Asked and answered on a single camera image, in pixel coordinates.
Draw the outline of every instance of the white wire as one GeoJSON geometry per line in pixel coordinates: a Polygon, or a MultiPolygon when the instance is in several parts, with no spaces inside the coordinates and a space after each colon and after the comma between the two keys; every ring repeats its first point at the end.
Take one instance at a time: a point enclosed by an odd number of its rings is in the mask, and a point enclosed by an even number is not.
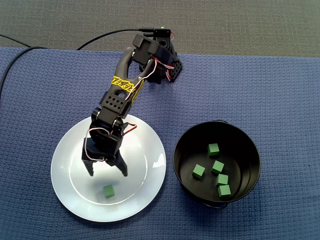
{"type": "Polygon", "coordinates": [[[93,161],[99,161],[99,162],[103,162],[105,161],[105,158],[103,157],[103,159],[95,159],[95,158],[91,158],[89,157],[88,153],[87,153],[87,139],[88,139],[88,133],[91,132],[92,130],[105,130],[109,135],[110,132],[107,129],[104,129],[102,127],[94,127],[94,128],[90,128],[85,135],[85,140],[84,140],[84,151],[85,151],[85,155],[87,156],[88,159],[93,160],[93,161]]]}
{"type": "Polygon", "coordinates": [[[156,71],[157,68],[157,64],[158,64],[158,60],[154,59],[154,69],[152,72],[149,73],[148,76],[145,76],[143,78],[140,79],[140,81],[131,89],[130,93],[128,94],[128,96],[126,96],[126,98],[124,100],[128,100],[128,98],[130,97],[131,93],[133,92],[133,90],[140,85],[141,81],[143,81],[144,79],[147,79],[148,77],[150,77],[151,74],[153,74],[156,71]]]}
{"type": "Polygon", "coordinates": [[[169,82],[171,82],[171,77],[170,77],[170,75],[169,75],[169,70],[167,70],[167,71],[165,72],[165,75],[166,75],[166,77],[168,78],[169,82]]]}
{"type": "Polygon", "coordinates": [[[165,66],[167,69],[175,69],[174,66],[170,66],[170,65],[167,65],[167,64],[164,64],[162,62],[160,62],[158,59],[157,59],[158,63],[160,63],[161,65],[165,66]]]}

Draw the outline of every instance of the black pot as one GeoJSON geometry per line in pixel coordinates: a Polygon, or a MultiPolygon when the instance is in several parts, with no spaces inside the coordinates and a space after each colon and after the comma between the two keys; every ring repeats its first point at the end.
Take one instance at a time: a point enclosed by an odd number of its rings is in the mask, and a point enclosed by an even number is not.
{"type": "Polygon", "coordinates": [[[194,200],[223,209],[246,196],[256,185],[261,160],[254,142],[239,128],[222,120],[200,123],[187,130],[175,145],[173,168],[183,190],[194,200]],[[209,156],[209,144],[218,143],[220,153],[209,156]],[[231,196],[220,198],[217,175],[211,172],[215,160],[224,163],[231,196]],[[192,176],[199,164],[205,168],[201,179],[192,176]]]}

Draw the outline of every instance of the blue textured cloth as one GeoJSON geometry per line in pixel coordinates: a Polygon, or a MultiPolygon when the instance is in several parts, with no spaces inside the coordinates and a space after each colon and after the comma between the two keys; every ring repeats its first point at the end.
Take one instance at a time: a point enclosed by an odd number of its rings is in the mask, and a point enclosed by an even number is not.
{"type": "MultiPolygon", "coordinates": [[[[0,48],[0,76],[21,50],[0,48]]],[[[176,82],[146,83],[130,111],[165,148],[157,197],[119,222],[69,212],[52,188],[52,156],[98,105],[120,56],[37,49],[10,70],[0,100],[0,239],[320,239],[320,58],[179,55],[176,82]],[[223,210],[192,201],[172,164],[182,133],[216,119],[245,131],[262,161],[253,191],[223,210]]]]}

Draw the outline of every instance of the green block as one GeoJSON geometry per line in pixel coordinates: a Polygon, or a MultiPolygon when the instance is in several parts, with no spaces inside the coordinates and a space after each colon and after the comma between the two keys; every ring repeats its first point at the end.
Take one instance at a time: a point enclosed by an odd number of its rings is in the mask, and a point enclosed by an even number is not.
{"type": "Polygon", "coordinates": [[[231,195],[229,185],[221,185],[218,187],[219,196],[221,197],[228,197],[231,195]]]}
{"type": "Polygon", "coordinates": [[[219,154],[218,143],[209,144],[208,153],[209,153],[209,156],[218,155],[219,154]]]}
{"type": "Polygon", "coordinates": [[[216,179],[216,185],[228,185],[228,175],[219,174],[216,179]]]}
{"type": "Polygon", "coordinates": [[[204,174],[205,168],[200,165],[195,165],[192,175],[198,179],[201,179],[202,175],[204,174]]]}
{"type": "Polygon", "coordinates": [[[109,198],[115,195],[114,188],[112,187],[112,185],[104,186],[103,193],[106,198],[109,198]]]}
{"type": "Polygon", "coordinates": [[[213,164],[212,172],[216,174],[220,174],[223,168],[224,168],[224,164],[216,160],[213,164]]]}

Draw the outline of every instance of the yellow tape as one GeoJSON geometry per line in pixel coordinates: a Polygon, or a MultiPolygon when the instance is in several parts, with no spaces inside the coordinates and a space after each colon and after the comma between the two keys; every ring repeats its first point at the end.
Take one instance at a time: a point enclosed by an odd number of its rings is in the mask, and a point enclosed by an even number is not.
{"type": "Polygon", "coordinates": [[[131,90],[135,86],[132,82],[127,81],[127,80],[123,80],[118,76],[113,76],[112,84],[119,86],[120,88],[122,88],[123,90],[128,91],[129,93],[131,92],[131,90]]]}
{"type": "Polygon", "coordinates": [[[139,93],[140,89],[142,88],[142,86],[143,86],[144,84],[145,84],[145,80],[142,80],[139,88],[136,90],[136,92],[135,92],[135,94],[134,94],[134,96],[133,96],[133,98],[132,98],[131,104],[134,104],[134,101],[136,100],[136,97],[138,96],[138,93],[139,93]]]}

